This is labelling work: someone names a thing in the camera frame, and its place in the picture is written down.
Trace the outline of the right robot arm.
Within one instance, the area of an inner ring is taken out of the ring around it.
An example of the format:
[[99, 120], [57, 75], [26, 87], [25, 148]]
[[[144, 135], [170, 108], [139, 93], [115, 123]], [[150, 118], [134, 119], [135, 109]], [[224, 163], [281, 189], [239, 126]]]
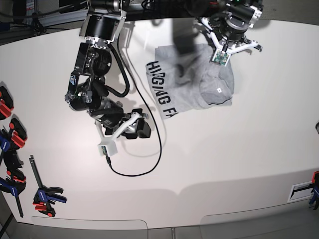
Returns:
[[[65, 100], [74, 111], [86, 111], [96, 125], [105, 128], [103, 136], [124, 136], [126, 139], [149, 138], [151, 128], [142, 109], [125, 113], [120, 102], [109, 98], [113, 94], [124, 98], [130, 83], [123, 62], [112, 43], [118, 39], [126, 20], [128, 0], [89, 0], [87, 17]], [[125, 82], [123, 92], [106, 85], [106, 75], [115, 59]]]

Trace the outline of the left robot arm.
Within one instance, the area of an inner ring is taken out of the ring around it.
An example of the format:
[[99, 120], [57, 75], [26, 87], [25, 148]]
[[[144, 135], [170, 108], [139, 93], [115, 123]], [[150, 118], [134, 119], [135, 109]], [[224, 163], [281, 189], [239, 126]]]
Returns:
[[261, 0], [219, 0], [218, 12], [209, 18], [211, 32], [219, 44], [229, 49], [251, 44], [245, 33], [260, 19], [263, 12]]

